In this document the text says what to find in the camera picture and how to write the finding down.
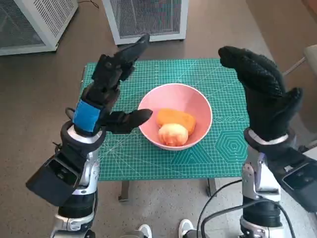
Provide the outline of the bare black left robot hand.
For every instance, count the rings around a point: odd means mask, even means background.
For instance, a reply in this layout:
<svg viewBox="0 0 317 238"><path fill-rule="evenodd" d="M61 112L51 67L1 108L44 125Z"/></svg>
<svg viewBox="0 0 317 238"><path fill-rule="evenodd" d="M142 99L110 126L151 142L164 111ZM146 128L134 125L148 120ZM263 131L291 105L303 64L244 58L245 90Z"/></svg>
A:
<svg viewBox="0 0 317 238"><path fill-rule="evenodd" d="M113 134L128 134L145 123L153 114L150 109L130 113L113 111L120 94L121 82L134 71L134 64L146 50L149 34L112 56L101 55L92 75L92 83L82 92L73 115L75 130L83 135L95 135L100 130Z"/></svg>

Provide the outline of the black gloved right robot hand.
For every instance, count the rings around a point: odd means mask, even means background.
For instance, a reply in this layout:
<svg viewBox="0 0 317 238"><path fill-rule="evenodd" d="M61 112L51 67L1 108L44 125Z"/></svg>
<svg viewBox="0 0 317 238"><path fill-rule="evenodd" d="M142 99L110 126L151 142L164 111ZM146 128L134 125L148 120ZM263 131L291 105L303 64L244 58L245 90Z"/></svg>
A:
<svg viewBox="0 0 317 238"><path fill-rule="evenodd" d="M250 129L264 141L286 135L303 90L287 91L277 65L264 55L232 46L220 48L218 54L222 66L234 69L243 85Z"/></svg>

